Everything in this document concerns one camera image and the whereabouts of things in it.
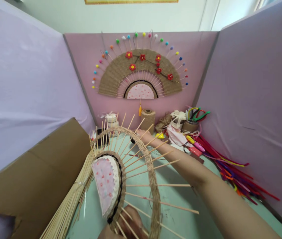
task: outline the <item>purple fabric panel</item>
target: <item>purple fabric panel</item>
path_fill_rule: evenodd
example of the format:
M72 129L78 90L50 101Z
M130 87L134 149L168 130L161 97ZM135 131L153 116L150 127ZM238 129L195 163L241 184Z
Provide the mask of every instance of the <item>purple fabric panel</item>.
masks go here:
M203 135L276 195L282 216L282 2L220 32L198 106Z

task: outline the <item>yellow tassel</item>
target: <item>yellow tassel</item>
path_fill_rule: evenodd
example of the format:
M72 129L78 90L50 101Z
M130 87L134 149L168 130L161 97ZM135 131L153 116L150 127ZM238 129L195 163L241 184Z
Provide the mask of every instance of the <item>yellow tassel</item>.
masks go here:
M140 107L139 107L139 116L141 116L142 107L141 107L141 99L140 99Z

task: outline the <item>hand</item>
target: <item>hand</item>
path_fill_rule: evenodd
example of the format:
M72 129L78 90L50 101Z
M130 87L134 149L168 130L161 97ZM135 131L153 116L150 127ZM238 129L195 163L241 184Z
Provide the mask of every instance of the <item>hand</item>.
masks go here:
M126 206L124 209L128 212L128 214L133 219L131 220L130 217L124 211L122 211L121 215L127 221L129 226L133 229L133 231L136 233L139 239L146 239L147 236L142 230L143 229L142 220L138 212L131 206ZM135 239L133 233L131 232L131 230L129 229L129 227L126 225L126 223L121 217L119 217L118 223L121 229L123 230L123 232L125 233L125 235L127 236L127 239ZM101 231L98 239L123 239L123 237L121 236L122 233L118 226L116 226L116 230L119 233L119 235L116 235L113 231L111 231L110 226L106 225L105 228Z
M138 129L137 132L139 137L141 137L142 135L144 135L145 133L145 130L142 130L142 129ZM142 137L142 142L144 144L148 144L154 137L150 134L150 132L146 132L145 135Z

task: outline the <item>white wall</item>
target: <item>white wall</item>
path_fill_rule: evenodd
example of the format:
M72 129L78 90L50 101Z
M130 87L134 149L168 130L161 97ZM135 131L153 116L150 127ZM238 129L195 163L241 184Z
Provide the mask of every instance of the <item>white wall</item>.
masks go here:
M256 0L220 0L213 31L251 13ZM61 33L210 31L219 0L85 5L84 0L25 0L17 6Z

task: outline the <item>cardboard box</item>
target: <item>cardboard box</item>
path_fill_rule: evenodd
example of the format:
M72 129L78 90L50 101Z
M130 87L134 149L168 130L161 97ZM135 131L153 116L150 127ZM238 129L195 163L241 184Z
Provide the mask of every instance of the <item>cardboard box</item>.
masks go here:
M0 215L15 217L12 239L38 239L71 186L87 154L89 136L75 119L0 171Z

